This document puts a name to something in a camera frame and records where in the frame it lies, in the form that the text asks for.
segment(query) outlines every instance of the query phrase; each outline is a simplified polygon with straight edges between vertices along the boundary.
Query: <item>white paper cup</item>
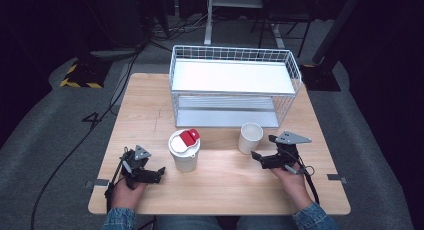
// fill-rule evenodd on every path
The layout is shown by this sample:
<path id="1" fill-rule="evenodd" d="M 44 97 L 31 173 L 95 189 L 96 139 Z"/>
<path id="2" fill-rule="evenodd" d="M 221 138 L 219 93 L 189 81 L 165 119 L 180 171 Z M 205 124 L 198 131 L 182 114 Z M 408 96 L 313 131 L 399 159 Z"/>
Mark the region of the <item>white paper cup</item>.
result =
<path id="1" fill-rule="evenodd" d="M 183 131 L 188 129 L 178 130 L 171 135 L 168 141 L 168 148 L 174 157 L 175 166 L 181 172 L 191 172 L 196 168 L 197 158 L 199 156 L 200 138 L 196 144 L 187 148 L 179 137 Z"/>
<path id="2" fill-rule="evenodd" d="M 263 135 L 261 126 L 256 123 L 245 123 L 241 127 L 238 149 L 244 154 L 250 154 L 256 150 Z"/>

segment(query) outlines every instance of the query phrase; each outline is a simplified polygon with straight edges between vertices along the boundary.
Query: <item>dark background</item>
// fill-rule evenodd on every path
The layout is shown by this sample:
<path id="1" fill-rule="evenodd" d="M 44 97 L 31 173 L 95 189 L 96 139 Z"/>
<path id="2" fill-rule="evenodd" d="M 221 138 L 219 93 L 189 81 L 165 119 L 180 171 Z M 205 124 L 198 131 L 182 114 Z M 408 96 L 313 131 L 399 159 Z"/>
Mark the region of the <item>dark background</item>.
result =
<path id="1" fill-rule="evenodd" d="M 54 69 L 72 57 L 116 47 L 100 27 L 107 27 L 109 15 L 98 0 L 87 1 L 97 7 L 89 9 L 84 0 L 0 0 L 0 146 L 51 90 L 48 77 Z M 205 13 L 204 0 L 178 1 L 182 18 Z M 316 18 L 323 20 L 335 19 L 345 2 L 310 1 L 317 3 Z M 58 7 L 58 2 L 66 4 Z M 165 0 L 165 12 L 173 14 L 169 3 Z M 419 219 L 424 197 L 417 184 L 424 160 L 423 4 L 424 0 L 360 0 L 325 56 L 346 68 L 350 91 L 404 189 L 416 229 L 424 228 Z M 94 18 L 92 11 L 103 17 Z M 152 17 L 143 11 L 122 15 L 128 17 L 127 26 Z M 137 41 L 140 27 L 131 27 L 127 33 L 133 34 L 126 36 L 134 39 L 123 41 Z"/>

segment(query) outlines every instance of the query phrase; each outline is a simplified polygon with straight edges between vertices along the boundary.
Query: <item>chair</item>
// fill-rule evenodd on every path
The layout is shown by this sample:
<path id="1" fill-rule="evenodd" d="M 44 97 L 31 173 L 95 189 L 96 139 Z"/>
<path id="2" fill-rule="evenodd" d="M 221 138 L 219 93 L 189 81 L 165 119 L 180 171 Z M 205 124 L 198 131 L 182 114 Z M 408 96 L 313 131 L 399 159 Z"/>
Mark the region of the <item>chair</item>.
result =
<path id="1" fill-rule="evenodd" d="M 261 48 L 262 38 L 264 37 L 265 24 L 278 24 L 288 23 L 293 26 L 287 31 L 285 36 L 273 36 L 281 39 L 302 39 L 297 57 L 302 53 L 303 45 L 312 21 L 308 8 L 303 0 L 262 0 L 262 9 L 260 16 L 256 19 L 250 32 L 253 32 L 259 19 L 262 19 L 261 34 L 259 37 L 258 48 Z M 303 37 L 288 36 L 298 23 L 306 23 L 305 32 Z"/>

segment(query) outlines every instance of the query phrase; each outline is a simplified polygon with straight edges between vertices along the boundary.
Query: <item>white wire basket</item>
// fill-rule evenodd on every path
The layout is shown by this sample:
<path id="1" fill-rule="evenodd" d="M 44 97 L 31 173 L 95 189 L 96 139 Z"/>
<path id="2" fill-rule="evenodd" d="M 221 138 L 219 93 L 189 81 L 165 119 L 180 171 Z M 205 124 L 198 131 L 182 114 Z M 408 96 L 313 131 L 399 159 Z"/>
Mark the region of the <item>white wire basket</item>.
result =
<path id="1" fill-rule="evenodd" d="M 302 79 L 288 50 L 176 45 L 169 83 L 176 127 L 278 128 Z"/>

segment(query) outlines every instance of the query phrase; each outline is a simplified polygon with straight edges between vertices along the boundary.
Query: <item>wooden table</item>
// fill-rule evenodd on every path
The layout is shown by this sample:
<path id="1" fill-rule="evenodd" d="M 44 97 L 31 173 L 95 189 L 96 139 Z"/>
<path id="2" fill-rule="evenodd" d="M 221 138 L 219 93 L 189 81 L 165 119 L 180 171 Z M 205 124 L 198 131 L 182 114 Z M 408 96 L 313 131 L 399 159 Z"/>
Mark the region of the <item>wooden table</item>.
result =
<path id="1" fill-rule="evenodd" d="M 141 145 L 152 153 L 146 169 L 156 171 L 165 166 L 166 173 L 160 184 L 148 186 L 138 213 L 281 215 L 294 212 L 279 180 L 237 149 L 239 128 L 196 129 L 201 137 L 197 167 L 190 173 L 181 173 L 167 145 L 168 138 L 178 130 L 174 125 L 168 75 L 133 74 L 98 178 L 112 179 L 124 147 L 134 149 Z M 337 174 L 337 170 L 303 87 L 282 126 L 264 129 L 265 137 L 259 143 L 258 152 L 265 156 L 275 154 L 276 146 L 266 136 L 279 135 L 284 130 L 312 139 L 312 143 L 298 144 L 297 148 L 305 165 L 315 168 L 312 180 L 321 206 L 328 214 L 348 214 L 350 205 L 341 182 L 328 179 L 327 174 Z M 94 188 L 88 206 L 90 212 L 106 213 L 105 189 Z"/>

